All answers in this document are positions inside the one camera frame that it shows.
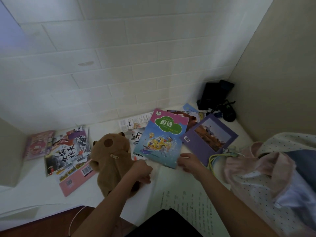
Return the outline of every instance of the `white cable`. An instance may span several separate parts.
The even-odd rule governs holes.
[[[74,218],[72,219],[71,223],[70,223],[70,226],[69,226],[69,229],[68,229],[68,235],[70,236],[70,227],[71,227],[71,224],[72,222],[74,221],[74,219],[76,218],[76,216],[80,213],[80,211],[82,211],[86,206],[84,206],[81,210],[78,211],[78,213],[74,216]]]

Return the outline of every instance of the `green cloud logo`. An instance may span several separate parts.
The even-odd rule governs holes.
[[[182,132],[182,127],[179,124],[173,122],[173,119],[169,116],[163,116],[155,120],[155,124],[160,127],[160,130],[165,132],[171,132],[178,135]]]

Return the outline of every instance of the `white brick wall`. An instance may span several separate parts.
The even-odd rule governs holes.
[[[272,0],[2,0],[0,116],[26,133],[196,101],[227,79]]]

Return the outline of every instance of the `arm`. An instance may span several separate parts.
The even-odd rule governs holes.
[[[231,237],[278,236],[267,223],[223,186],[195,155],[181,154],[178,165],[201,182]]]
[[[144,160],[136,161],[113,191],[94,209],[72,237],[108,237],[122,212],[134,183],[150,183],[152,167]]]

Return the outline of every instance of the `wooden floor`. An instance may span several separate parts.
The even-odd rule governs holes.
[[[38,221],[27,223],[12,229],[0,232],[0,237],[66,237],[69,236],[68,229],[71,220],[83,206],[65,211]],[[85,207],[74,219],[70,234],[72,234],[80,224],[94,210],[93,207]],[[123,219],[119,219],[114,229],[113,237],[123,237],[133,229],[133,225]]]

